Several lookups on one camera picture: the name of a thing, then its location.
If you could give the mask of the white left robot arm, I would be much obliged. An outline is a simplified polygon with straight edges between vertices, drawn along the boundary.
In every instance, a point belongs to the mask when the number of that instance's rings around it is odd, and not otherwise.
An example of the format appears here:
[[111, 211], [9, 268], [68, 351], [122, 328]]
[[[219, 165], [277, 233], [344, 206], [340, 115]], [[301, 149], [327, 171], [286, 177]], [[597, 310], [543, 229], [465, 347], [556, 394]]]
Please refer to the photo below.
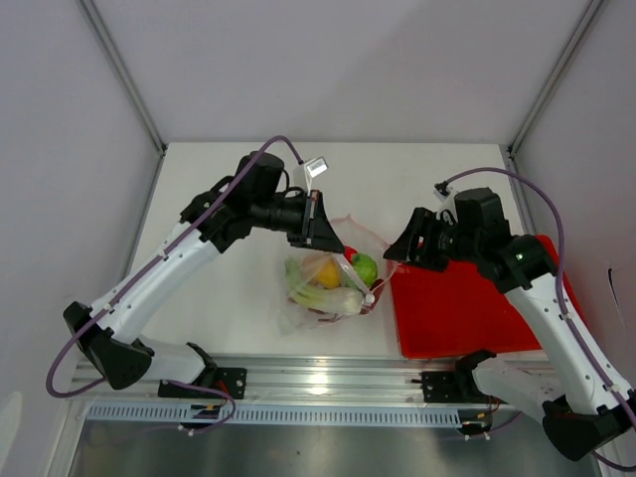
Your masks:
[[265, 151], [242, 157], [234, 174], [195, 196], [157, 250], [111, 291], [63, 313], [77, 346], [115, 390], [143, 379], [177, 383], [196, 398], [220, 383], [214, 359], [199, 345], [153, 341], [143, 330], [189, 277], [254, 230], [283, 233], [295, 251], [283, 261], [287, 302], [322, 321], [369, 313], [396, 266], [386, 244], [362, 246], [342, 221], [329, 221], [318, 190], [287, 185], [284, 162]]

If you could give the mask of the clear zip top bag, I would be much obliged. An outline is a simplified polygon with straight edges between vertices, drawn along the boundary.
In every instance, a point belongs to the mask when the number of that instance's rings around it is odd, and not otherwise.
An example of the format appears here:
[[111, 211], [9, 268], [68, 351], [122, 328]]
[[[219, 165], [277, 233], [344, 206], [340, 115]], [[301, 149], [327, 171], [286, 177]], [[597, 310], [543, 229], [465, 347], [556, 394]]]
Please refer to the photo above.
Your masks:
[[389, 244], [351, 216], [332, 221], [342, 253], [292, 249], [280, 261], [278, 303], [270, 309], [286, 334], [370, 315], [398, 265], [384, 258]]

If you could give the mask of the green bumpy custard apple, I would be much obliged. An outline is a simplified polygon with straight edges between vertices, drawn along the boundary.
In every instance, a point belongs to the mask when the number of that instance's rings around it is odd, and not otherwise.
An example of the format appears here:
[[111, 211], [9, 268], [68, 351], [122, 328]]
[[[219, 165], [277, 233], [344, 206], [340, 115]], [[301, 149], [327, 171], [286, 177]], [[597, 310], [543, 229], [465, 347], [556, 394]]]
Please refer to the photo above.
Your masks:
[[379, 276], [377, 263], [372, 257], [364, 253], [355, 253], [351, 264], [363, 283], [371, 288]]

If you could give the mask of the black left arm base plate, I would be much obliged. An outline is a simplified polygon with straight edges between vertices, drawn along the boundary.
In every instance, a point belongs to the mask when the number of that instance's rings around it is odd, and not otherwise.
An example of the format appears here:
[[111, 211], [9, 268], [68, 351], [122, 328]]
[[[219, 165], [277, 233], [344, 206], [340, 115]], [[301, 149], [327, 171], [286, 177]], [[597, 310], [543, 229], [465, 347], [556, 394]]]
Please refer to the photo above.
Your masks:
[[222, 398], [224, 393], [233, 399], [243, 399], [247, 384], [245, 368], [205, 368], [192, 383], [184, 386], [162, 381], [158, 388], [159, 398]]

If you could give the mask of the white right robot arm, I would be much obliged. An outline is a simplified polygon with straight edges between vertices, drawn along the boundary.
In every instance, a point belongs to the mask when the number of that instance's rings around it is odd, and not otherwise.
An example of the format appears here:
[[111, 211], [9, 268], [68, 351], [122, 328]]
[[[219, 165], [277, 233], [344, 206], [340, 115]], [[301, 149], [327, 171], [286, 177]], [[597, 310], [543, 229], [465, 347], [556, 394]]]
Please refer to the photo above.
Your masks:
[[512, 233], [489, 188], [451, 192], [437, 211], [413, 211], [402, 240], [406, 261], [442, 272], [468, 263], [521, 315], [546, 354], [556, 384], [489, 350], [455, 364], [465, 400], [500, 398], [536, 421], [553, 447], [578, 461], [635, 427], [635, 389], [612, 366], [571, 303], [564, 276], [540, 239]]

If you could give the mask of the yellow lemon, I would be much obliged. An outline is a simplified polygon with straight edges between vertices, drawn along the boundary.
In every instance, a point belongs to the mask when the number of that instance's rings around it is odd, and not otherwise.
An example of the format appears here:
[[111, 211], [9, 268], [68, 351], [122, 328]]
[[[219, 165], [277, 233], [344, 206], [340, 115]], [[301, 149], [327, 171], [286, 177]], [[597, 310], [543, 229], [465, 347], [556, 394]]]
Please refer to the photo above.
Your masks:
[[328, 260], [315, 274], [314, 281], [326, 289], [341, 286], [340, 268], [333, 260]]

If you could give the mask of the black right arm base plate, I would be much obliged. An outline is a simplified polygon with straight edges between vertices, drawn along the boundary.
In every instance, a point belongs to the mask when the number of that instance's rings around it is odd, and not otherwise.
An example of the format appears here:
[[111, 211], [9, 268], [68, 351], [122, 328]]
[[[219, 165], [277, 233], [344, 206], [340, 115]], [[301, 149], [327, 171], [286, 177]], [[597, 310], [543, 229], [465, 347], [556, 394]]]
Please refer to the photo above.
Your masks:
[[487, 396], [478, 390], [469, 372], [433, 371], [421, 372], [410, 382], [421, 389], [427, 403], [507, 403], [494, 396]]

